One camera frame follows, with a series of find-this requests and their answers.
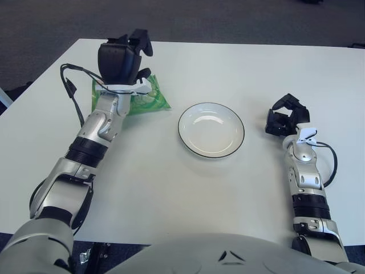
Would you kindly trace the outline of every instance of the plastic bag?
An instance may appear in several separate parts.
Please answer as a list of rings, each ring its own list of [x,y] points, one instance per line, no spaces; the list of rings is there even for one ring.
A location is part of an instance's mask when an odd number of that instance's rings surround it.
[[[151,83],[152,91],[147,95],[131,96],[131,108],[128,115],[170,109],[170,105],[160,91],[159,83],[155,75],[150,75],[147,79]],[[92,81],[91,110],[96,107],[100,97],[100,90],[95,90],[96,82]]]

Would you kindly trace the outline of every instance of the table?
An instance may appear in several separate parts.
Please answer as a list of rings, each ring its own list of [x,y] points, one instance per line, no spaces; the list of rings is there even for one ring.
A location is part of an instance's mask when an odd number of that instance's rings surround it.
[[[0,117],[0,231],[29,218],[35,186],[79,130],[59,66],[98,72],[103,40],[80,39]],[[288,92],[310,110],[318,141],[335,148],[339,167],[327,191],[345,245],[365,244],[365,52],[357,49],[153,43],[144,57],[172,106],[128,117],[96,177],[90,212],[76,240],[153,244],[185,233],[240,233],[290,245],[293,210],[281,138],[264,132],[267,110]],[[67,72],[76,100],[91,110],[91,81]],[[245,125],[241,148],[223,159],[193,155],[179,140],[181,113],[198,102],[234,110]],[[331,152],[318,149],[324,180]]]

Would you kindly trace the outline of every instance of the robotic hand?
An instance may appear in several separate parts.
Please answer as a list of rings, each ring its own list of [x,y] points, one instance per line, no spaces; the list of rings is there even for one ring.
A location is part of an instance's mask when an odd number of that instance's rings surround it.
[[[96,109],[84,122],[65,157],[36,188],[30,200],[31,220],[10,239],[0,255],[0,273],[69,273],[72,271],[72,229],[83,224],[93,196],[97,167],[121,130],[129,112],[131,96],[147,94],[150,70],[139,71],[140,51],[152,56],[147,30],[136,30],[129,38],[109,39],[100,46],[102,78],[71,64],[61,66],[62,81],[74,100],[75,86],[63,78],[65,68],[86,72],[103,80]]]

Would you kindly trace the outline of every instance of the floor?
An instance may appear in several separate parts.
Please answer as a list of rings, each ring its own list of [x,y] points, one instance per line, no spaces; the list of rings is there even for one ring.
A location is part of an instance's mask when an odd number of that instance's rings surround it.
[[[147,28],[153,41],[346,47],[365,43],[365,1],[1,0],[0,87],[35,80],[78,38],[118,37],[137,27]],[[9,237],[0,234],[0,250]],[[90,246],[75,242],[74,258]],[[100,273],[141,249],[112,245]],[[365,265],[364,247],[346,251]],[[77,273],[84,268],[78,264]]]

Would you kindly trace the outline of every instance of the black cable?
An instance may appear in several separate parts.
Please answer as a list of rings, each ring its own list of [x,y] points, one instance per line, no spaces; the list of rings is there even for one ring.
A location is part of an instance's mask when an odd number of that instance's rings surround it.
[[[79,232],[80,228],[81,228],[81,225],[76,229],[76,231],[74,232],[74,236],[76,235],[76,233]]]
[[[92,78],[94,81],[96,81],[99,86],[101,86],[103,89],[105,89],[105,90],[107,90],[111,93],[122,94],[122,95],[131,95],[131,94],[133,94],[133,92],[117,92],[117,91],[108,89],[105,85],[99,83],[99,80],[104,82],[102,77],[100,77],[96,73],[93,73],[90,70],[87,70],[86,68],[76,66],[76,65],[73,65],[73,64],[69,64],[69,63],[62,64],[60,66],[61,80],[62,80],[62,83],[64,85],[64,88],[66,89],[66,91],[68,93],[68,96],[71,98],[71,100],[73,101],[73,103],[75,105],[76,113],[79,117],[81,127],[85,124],[84,116],[82,115],[81,109],[80,109],[79,105],[77,104],[77,102],[75,100],[75,97],[74,97],[74,93],[76,92],[76,87],[74,86],[74,84],[70,80],[68,80],[67,78],[66,78],[67,80],[65,80],[65,78],[64,78],[64,71],[66,69],[78,70],[78,71],[82,71],[82,72],[86,73],[90,78]]]
[[[314,137],[314,136],[316,136],[316,135],[317,135],[317,130],[315,131],[315,134],[309,135],[309,136],[306,138],[306,140],[308,140],[309,138],[312,138],[312,137]]]
[[[30,200],[29,200],[29,209],[30,209],[30,206],[32,205],[32,202],[34,200],[34,196],[35,194],[37,193],[37,191],[40,189],[40,187],[43,185],[45,180],[41,181],[40,184],[37,185],[37,187],[35,188],[35,190],[33,191],[32,195],[30,196]]]
[[[323,143],[323,142],[317,142],[317,144],[321,144],[322,146],[317,146],[315,144],[308,144],[308,145],[313,146],[313,147],[327,147],[331,150],[332,155],[333,155],[334,166],[333,166],[332,174],[331,174],[330,178],[328,179],[328,181],[323,184],[324,187],[328,187],[332,183],[332,181],[335,178],[336,173],[337,173],[337,166],[338,166],[337,154],[329,144],[326,144],[326,143]]]

